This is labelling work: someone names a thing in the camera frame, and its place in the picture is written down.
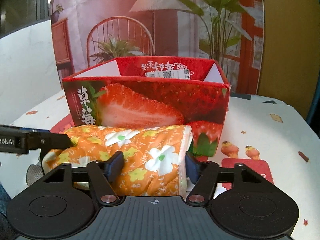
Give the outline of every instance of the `red cabinet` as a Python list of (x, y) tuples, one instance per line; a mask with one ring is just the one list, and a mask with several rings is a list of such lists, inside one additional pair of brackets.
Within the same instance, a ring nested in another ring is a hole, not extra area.
[(52, 24), (52, 41), (58, 75), (62, 86), (62, 79), (74, 73), (67, 18)]

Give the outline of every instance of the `floor lamp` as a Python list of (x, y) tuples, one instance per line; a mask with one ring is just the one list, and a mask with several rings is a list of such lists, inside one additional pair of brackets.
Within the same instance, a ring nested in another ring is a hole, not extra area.
[(165, 10), (165, 9), (174, 9), (174, 10), (187, 10), (182, 3), (177, 0), (136, 0), (130, 12), (142, 12), (142, 11), (152, 11), (152, 35), (153, 35), (153, 44), (156, 48), (156, 35), (155, 35), (155, 10)]

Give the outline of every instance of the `white flower pattern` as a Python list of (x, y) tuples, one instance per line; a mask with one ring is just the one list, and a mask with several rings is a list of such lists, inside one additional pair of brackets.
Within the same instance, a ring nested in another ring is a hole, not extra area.
[(89, 156), (84, 156), (78, 159), (79, 163), (71, 163), (71, 168), (77, 168), (77, 167), (86, 167), (87, 164), (90, 162)]
[(172, 164), (179, 164), (179, 155), (174, 152), (175, 148), (170, 145), (165, 145), (161, 150), (152, 148), (149, 154), (153, 157), (145, 163), (145, 168), (148, 171), (157, 171), (159, 176), (163, 176), (172, 171)]
[(153, 128), (147, 128), (146, 130), (153, 130), (153, 131), (156, 131), (156, 130), (158, 130), (160, 127), (153, 127)]
[(118, 143), (118, 146), (121, 147), (124, 144), (131, 143), (130, 139), (140, 133), (139, 131), (135, 130), (125, 130), (121, 132), (113, 132), (106, 135), (106, 146), (113, 145), (115, 143)]

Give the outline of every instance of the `barcode label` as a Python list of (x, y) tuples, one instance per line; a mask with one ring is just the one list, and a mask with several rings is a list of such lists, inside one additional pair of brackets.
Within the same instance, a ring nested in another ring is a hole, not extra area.
[(146, 73), (146, 77), (190, 79), (190, 71), (188, 69), (154, 71)]

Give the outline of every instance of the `red cardboard box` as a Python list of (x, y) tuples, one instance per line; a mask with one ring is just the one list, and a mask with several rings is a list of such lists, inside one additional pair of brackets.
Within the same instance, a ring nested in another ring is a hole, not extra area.
[(153, 128), (188, 124), (192, 151), (213, 156), (230, 85), (214, 60), (119, 57), (63, 79), (75, 125)]

